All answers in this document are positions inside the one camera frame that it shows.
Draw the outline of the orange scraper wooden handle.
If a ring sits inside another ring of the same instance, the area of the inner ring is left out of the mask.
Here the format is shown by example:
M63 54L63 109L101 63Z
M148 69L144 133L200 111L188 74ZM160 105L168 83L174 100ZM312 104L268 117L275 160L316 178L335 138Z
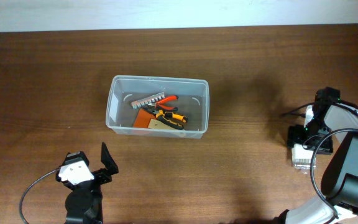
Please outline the orange scraper wooden handle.
M177 132L174 128L157 120L145 109L139 110L130 134L165 138L184 138L186 136L185 132Z

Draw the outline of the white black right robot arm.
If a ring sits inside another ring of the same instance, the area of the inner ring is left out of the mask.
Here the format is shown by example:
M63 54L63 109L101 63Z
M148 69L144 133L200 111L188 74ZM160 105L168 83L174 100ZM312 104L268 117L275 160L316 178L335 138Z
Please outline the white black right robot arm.
M275 223L338 223L358 217L358 106L331 87L304 105L305 122L288 128L293 167L307 170L316 196Z

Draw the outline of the orange black combination pliers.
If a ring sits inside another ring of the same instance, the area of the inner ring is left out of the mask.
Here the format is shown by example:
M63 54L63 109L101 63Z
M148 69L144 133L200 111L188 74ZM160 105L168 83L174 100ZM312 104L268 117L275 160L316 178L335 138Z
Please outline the orange black combination pliers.
M177 130L183 130L184 126L182 125L182 123L188 122L188 118L185 115L178 114L174 111L153 108L147 108L145 109L145 111L154 115L156 120Z

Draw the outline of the red black side cutters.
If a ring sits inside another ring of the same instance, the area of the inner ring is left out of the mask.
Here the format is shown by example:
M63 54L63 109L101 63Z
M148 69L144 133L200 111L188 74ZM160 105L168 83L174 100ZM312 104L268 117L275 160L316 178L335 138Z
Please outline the red black side cutters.
M162 100L147 104L147 107L155 108L156 110L177 111L178 108L176 106L167 105L167 103L177 100L178 100L178 95L170 95L170 96L166 96Z

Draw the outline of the orange bit holder strip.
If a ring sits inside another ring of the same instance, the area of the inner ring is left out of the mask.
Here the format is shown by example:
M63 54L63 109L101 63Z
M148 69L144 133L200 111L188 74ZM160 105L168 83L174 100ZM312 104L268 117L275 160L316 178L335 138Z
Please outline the orange bit holder strip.
M132 101L131 106L133 109L137 109L145 106L153 106L156 104L156 102L161 101L164 98L165 98L164 92L160 92L140 100Z

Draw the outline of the clear screwdriver set pack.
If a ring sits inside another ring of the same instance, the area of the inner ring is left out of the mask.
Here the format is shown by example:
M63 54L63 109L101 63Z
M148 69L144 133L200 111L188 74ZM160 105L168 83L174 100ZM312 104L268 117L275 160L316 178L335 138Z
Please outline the clear screwdriver set pack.
M305 149L301 144L294 144L291 149L292 165L296 169L310 169L313 151Z

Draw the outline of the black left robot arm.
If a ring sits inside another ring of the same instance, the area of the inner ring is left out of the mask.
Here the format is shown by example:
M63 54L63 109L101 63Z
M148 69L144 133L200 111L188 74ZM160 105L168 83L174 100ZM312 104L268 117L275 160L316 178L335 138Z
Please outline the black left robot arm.
M66 224L103 223L103 194L101 186L110 183L119 168L107 145L101 144L103 168L90 171L89 160L83 151L68 153L55 176L71 192L65 200Z

